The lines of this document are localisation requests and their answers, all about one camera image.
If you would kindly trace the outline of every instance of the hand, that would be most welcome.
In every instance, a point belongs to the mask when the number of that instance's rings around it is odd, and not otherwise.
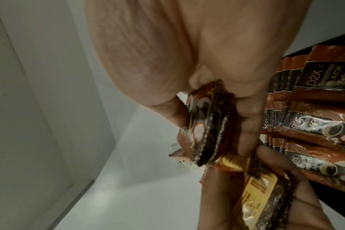
[[[289,211],[287,230],[334,230],[323,212],[319,200],[304,174],[282,154],[261,145],[258,157],[273,169],[284,170],[295,180],[294,199]],[[202,198],[198,230],[239,229],[230,216],[236,201],[241,196],[244,178],[209,168],[202,182]]]
[[[237,152],[259,141],[270,78],[293,41],[307,0],[87,0],[89,30],[110,78],[177,126],[176,96],[222,79],[243,118]]]

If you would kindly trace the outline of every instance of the coffee cup graphic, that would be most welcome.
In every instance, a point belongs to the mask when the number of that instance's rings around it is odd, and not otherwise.
[[[322,174],[326,176],[342,176],[345,175],[345,167],[334,163],[324,163],[319,167]]]
[[[333,122],[322,128],[322,133],[324,136],[331,138],[338,138],[345,135],[345,123],[343,122]]]

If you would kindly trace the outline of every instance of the white wall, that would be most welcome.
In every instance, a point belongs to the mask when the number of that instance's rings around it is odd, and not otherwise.
[[[289,52],[343,33],[345,1],[314,1]],[[176,135],[176,127],[138,108],[96,183],[56,229],[196,229],[202,172],[176,170],[168,159]],[[325,210],[345,230],[345,219]]]
[[[95,179],[116,142],[66,0],[0,0],[0,18],[73,179]]]
[[[108,77],[94,50],[86,23],[84,0],[67,0],[97,89],[106,110],[112,132],[118,142],[134,112],[137,104],[122,94]]]
[[[0,230],[25,229],[72,185],[0,21]]]

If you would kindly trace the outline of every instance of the skin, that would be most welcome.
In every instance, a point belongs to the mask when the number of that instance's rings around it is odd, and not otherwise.
[[[309,5],[306,0],[87,0],[86,13],[96,52],[115,85],[179,127],[188,111],[177,93],[222,79],[241,116],[235,150],[243,156],[257,151],[298,182],[287,229],[333,229],[303,174],[277,153],[257,148],[268,83]],[[208,171],[198,229],[237,228],[229,218],[239,197],[232,194],[231,176]]]
[[[258,147],[257,155],[269,167],[285,171],[294,181],[295,196],[287,230],[334,230],[309,181],[289,159],[264,145]],[[231,221],[230,211],[241,196],[241,193],[233,191],[242,191],[243,182],[242,177],[230,172],[212,167],[207,171],[202,182],[198,230],[240,229]]]

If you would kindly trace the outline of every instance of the coffee cup image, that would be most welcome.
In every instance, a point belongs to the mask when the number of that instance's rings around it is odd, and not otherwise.
[[[344,122],[333,122],[328,124],[321,129],[324,136],[331,138],[340,138],[345,135],[345,123]]]
[[[324,163],[319,167],[322,174],[326,176],[342,176],[345,175],[345,167],[334,163]]]

